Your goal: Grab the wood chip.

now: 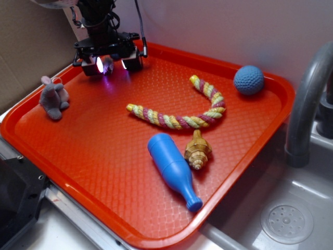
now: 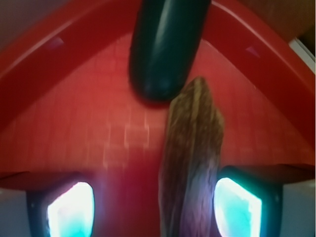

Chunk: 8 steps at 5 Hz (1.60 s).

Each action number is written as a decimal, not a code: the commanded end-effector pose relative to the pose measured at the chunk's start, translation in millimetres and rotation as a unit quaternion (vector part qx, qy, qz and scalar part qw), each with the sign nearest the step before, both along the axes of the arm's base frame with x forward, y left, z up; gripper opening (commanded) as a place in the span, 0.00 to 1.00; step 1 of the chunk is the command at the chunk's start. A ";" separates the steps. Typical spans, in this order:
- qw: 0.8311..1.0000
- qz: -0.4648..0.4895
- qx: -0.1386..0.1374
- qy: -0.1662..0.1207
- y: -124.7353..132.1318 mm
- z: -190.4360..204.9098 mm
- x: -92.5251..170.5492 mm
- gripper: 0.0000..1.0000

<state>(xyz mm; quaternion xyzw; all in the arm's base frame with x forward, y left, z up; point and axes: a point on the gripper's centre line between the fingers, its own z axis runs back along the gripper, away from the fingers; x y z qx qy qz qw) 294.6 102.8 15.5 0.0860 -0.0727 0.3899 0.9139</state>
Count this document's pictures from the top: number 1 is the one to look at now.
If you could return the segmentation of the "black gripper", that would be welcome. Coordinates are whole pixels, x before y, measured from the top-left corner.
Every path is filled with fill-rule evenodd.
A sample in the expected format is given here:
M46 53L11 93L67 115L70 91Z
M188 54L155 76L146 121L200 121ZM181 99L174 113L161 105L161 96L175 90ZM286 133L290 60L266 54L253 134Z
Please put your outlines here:
M138 33L115 32L92 35L74 44L76 54L73 66L82 67L86 76L97 76L104 73L100 56L110 56L114 60L122 60L123 68L127 71L140 71L143 68L141 57L145 50L138 49L135 40L142 40Z

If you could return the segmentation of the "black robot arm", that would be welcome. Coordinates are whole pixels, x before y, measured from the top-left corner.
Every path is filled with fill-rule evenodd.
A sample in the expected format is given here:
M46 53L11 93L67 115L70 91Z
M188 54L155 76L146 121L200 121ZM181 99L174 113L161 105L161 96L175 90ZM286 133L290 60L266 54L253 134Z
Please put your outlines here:
M34 1L48 9L70 8L72 22L87 30L88 38L74 44L72 65L82 68L86 76L107 75L113 62L120 60L127 71L140 71L142 58L148 56L143 22L135 1L141 34L119 32L120 17L113 11L115 1Z

